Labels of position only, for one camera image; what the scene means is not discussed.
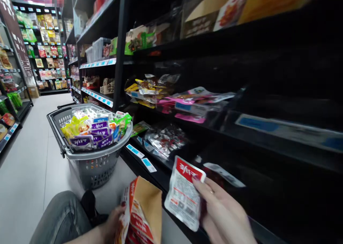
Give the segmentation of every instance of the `tiled floor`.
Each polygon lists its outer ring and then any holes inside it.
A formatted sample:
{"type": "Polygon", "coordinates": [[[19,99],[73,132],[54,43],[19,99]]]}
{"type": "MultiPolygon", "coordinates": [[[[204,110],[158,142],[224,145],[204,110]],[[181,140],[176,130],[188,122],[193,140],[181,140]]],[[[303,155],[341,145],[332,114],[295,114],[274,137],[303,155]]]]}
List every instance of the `tiled floor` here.
{"type": "MultiPolygon", "coordinates": [[[[34,99],[12,146],[0,159],[0,238],[4,244],[28,243],[50,200],[64,190],[79,198],[84,190],[60,155],[57,141],[46,115],[58,105],[71,103],[70,94],[34,99]]],[[[113,177],[94,190],[96,208],[109,213],[119,204],[123,189],[136,177],[120,158],[113,177]]],[[[163,211],[162,243],[189,243],[167,213],[163,211]]]]}

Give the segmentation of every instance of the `cardboard box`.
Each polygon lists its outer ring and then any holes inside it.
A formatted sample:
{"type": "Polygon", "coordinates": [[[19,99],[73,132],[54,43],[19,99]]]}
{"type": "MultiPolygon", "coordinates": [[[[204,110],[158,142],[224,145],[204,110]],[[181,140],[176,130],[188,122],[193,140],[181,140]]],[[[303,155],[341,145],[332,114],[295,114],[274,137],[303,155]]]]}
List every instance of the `cardboard box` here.
{"type": "Polygon", "coordinates": [[[162,191],[138,176],[125,188],[121,201],[125,213],[119,218],[115,244],[139,240],[138,243],[160,244],[162,234],[162,191]]]}

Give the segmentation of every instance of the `red label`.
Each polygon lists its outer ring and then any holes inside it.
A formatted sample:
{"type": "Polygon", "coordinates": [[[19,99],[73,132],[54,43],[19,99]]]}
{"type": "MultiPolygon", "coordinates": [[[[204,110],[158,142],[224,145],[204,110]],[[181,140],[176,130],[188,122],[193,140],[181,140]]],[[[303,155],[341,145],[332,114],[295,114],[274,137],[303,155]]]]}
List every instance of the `red label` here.
{"type": "Polygon", "coordinates": [[[199,172],[197,169],[194,169],[188,163],[182,161],[177,157],[176,169],[178,172],[185,177],[188,181],[192,182],[192,176],[197,175],[199,179],[203,175],[202,172],[199,172]]]}

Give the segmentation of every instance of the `pile of snacks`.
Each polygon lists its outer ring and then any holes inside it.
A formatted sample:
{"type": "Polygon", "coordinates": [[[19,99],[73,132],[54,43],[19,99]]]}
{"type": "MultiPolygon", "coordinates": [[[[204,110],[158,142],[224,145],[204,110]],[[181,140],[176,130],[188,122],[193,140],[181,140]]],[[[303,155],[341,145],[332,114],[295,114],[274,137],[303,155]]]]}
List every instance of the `pile of snacks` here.
{"type": "Polygon", "coordinates": [[[180,74],[164,74],[159,79],[152,74],[145,74],[146,80],[136,79],[136,83],[125,89],[132,99],[131,102],[155,108],[157,100],[170,96],[173,85],[179,80],[180,74]]]}
{"type": "Polygon", "coordinates": [[[72,111],[73,117],[61,128],[70,146],[77,151],[89,151],[118,142],[126,133],[132,117],[92,107],[72,111]]]}

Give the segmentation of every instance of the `shopping basket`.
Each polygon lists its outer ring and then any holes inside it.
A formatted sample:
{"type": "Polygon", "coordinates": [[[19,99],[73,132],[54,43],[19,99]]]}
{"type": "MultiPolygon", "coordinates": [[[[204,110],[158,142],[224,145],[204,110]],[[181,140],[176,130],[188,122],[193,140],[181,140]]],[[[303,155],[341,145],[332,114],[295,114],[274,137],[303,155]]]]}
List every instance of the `shopping basket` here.
{"type": "Polygon", "coordinates": [[[104,109],[92,103],[70,105],[49,113],[47,118],[60,147],[62,157],[69,159],[85,190],[95,189],[104,185],[112,176],[120,149],[131,137],[133,126],[131,122],[124,137],[116,144],[92,151],[74,151],[62,133],[61,127],[65,125],[65,121],[73,117],[72,111],[77,108],[104,109]]]}

